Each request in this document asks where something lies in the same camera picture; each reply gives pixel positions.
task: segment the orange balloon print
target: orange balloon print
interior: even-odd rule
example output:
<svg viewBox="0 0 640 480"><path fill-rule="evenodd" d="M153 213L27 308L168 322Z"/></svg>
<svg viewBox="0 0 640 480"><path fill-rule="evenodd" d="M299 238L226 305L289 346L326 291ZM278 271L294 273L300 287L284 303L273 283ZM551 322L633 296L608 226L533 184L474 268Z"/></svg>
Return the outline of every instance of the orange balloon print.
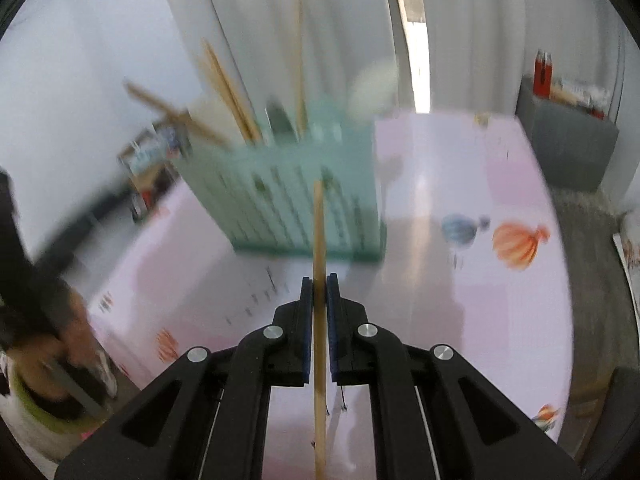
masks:
<svg viewBox="0 0 640 480"><path fill-rule="evenodd" d="M494 231L494 251L510 269L524 270L538 252L540 241L549 240L549 229L540 225L535 231L516 222L505 222Z"/></svg>
<svg viewBox="0 0 640 480"><path fill-rule="evenodd" d="M173 363L178 357L178 342L167 329L163 328L156 335L158 358L163 363Z"/></svg>

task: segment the person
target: person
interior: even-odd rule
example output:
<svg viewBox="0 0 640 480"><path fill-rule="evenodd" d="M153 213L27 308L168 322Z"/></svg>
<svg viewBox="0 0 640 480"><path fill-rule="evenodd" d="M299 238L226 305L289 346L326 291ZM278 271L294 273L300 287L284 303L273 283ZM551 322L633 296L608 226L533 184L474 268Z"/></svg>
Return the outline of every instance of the person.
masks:
<svg viewBox="0 0 640 480"><path fill-rule="evenodd" d="M64 363L100 402L109 393L105 383L114 390L114 379L108 376L106 356L98 350L82 297L26 256L10 186L9 176L0 170L0 347L10 392L2 418L18 441L58 462L101 421L86 414L52 377L47 363ZM93 379L97 374L100 381Z"/></svg>

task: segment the pink tablecloth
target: pink tablecloth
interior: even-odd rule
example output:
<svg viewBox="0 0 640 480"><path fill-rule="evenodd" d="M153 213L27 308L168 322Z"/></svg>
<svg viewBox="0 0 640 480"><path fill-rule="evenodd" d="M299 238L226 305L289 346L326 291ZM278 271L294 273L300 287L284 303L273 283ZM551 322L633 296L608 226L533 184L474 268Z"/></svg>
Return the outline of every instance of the pink tablecloth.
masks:
<svg viewBox="0 0 640 480"><path fill-rule="evenodd" d="M405 343L456 348L556 440L572 368L570 295L556 216L520 123L405 115L378 124L376 149L386 257L328 272ZM486 216L490 227L456 246L442 225L451 214ZM223 349L269 324L310 275L304 258L235 254L180 183L91 302L92 325L142 387L192 346ZM330 477L375 478L368 391L345 395L343 412L329 383ZM311 387L277 388L263 478L311 478L312 440Z"/></svg>

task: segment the wooden chopstick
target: wooden chopstick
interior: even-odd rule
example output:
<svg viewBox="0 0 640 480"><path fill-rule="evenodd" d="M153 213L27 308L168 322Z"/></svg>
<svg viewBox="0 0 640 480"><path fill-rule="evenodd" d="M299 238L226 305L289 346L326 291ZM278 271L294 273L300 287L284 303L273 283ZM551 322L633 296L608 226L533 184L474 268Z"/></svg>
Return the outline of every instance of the wooden chopstick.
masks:
<svg viewBox="0 0 640 480"><path fill-rule="evenodd" d="M225 137L209 128L206 124L202 124L200 121L193 119L188 112L183 113L178 111L161 98L156 97L151 92L133 84L132 82L126 82L125 87L129 95L133 98L136 98L138 101L144 103L150 108L153 108L154 110L162 112L171 121L184 124L184 126L186 126L193 134L202 137L203 139L210 140L223 148L229 148L228 140L226 140Z"/></svg>
<svg viewBox="0 0 640 480"><path fill-rule="evenodd" d="M220 65L213 47L208 41L204 41L203 43L205 56L211 66L212 72L215 74L215 80L217 81L216 86L218 86L217 90L220 92L220 95L223 96L225 102L228 100L228 102L232 103L229 107L236 118L236 123L242 132L242 136L244 137L246 133L254 142L261 141L262 133L260 132L258 125L255 123L254 116L246 108L242 99L238 95L236 88L231 82L231 79L229 79L225 70L222 68L222 65Z"/></svg>
<svg viewBox="0 0 640 480"><path fill-rule="evenodd" d="M304 137L308 128L308 119L306 116L306 103L305 103L305 71L303 63L303 43L302 43L302 28L303 28L303 9L302 0L298 0L298 22L297 35L296 35L296 128L298 129L298 135L300 138Z"/></svg>
<svg viewBox="0 0 640 480"><path fill-rule="evenodd" d="M324 239L324 190L314 183L314 428L316 431L316 480L326 476L326 241Z"/></svg>

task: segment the red container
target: red container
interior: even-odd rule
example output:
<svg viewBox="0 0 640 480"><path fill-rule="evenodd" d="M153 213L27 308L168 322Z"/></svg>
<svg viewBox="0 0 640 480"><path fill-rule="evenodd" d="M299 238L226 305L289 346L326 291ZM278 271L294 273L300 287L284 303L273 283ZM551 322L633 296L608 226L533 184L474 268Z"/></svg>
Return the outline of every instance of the red container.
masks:
<svg viewBox="0 0 640 480"><path fill-rule="evenodd" d="M551 54L539 50L536 56L536 69L533 73L533 93L538 97L549 99L553 68Z"/></svg>

